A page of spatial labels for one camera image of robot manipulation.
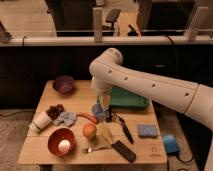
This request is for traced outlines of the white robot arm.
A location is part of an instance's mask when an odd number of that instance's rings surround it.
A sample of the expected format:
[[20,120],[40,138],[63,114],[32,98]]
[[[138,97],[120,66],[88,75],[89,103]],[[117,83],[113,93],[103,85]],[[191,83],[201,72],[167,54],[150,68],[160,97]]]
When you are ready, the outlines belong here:
[[[183,113],[213,133],[212,87],[128,69],[122,62],[122,53],[108,48],[90,63],[91,87],[98,96],[110,94],[113,86],[121,87]],[[213,171],[213,135],[204,171]]]

